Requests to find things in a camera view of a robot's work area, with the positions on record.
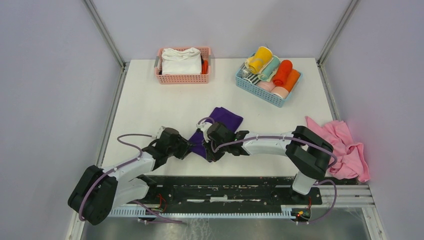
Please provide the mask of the purple cloth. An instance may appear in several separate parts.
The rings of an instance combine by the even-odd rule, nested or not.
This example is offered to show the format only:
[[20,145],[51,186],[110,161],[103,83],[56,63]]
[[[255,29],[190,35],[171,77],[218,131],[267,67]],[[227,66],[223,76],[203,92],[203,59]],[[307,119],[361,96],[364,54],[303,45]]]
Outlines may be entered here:
[[[237,115],[224,107],[215,107],[208,117],[212,118],[215,122],[223,123],[233,133],[236,132],[244,120],[242,116]],[[190,150],[206,159],[206,149],[202,146],[203,140],[203,133],[200,130],[196,130],[188,141],[194,144]]]

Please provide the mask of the yellow towel with grey pattern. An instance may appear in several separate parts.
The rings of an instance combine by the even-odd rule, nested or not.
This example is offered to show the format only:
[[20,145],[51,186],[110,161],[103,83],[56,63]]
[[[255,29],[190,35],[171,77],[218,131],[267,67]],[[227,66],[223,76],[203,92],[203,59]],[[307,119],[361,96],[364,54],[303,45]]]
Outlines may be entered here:
[[265,46],[260,46],[253,55],[253,59],[249,63],[248,70],[252,74],[258,74],[264,68],[264,66],[266,66],[272,60],[272,58],[272,51]]

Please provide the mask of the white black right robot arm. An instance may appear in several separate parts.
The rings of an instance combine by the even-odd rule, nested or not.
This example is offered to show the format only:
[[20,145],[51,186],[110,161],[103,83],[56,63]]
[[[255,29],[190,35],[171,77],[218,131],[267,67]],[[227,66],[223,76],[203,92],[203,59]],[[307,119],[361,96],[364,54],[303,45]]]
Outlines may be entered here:
[[302,204],[317,181],[337,162],[333,146],[309,128],[298,125],[294,131],[262,134],[248,130],[233,132],[223,123],[199,122],[206,160],[216,162],[226,153],[233,156],[258,154],[283,156],[297,167],[298,173],[289,189],[289,199]]

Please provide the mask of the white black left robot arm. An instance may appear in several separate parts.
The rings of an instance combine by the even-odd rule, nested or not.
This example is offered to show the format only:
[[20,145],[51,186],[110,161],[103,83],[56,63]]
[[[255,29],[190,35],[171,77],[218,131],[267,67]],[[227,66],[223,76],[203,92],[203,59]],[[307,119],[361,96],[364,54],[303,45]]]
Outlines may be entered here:
[[161,127],[157,136],[143,148],[123,141],[124,137],[118,136],[117,141],[135,148],[136,154],[105,168],[89,166],[70,194],[67,205],[78,214],[80,221],[95,226],[113,209],[133,200],[154,202],[158,191],[145,175],[163,166],[170,157],[184,159],[194,146],[170,127]]

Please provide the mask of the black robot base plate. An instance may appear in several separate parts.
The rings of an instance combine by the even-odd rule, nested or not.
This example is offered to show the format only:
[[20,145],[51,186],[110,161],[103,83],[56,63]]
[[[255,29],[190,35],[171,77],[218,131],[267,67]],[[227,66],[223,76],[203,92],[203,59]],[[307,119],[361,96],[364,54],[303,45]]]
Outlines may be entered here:
[[323,203],[320,190],[295,192],[293,177],[149,176],[150,188],[138,201],[161,205],[166,214],[272,214],[282,206]]

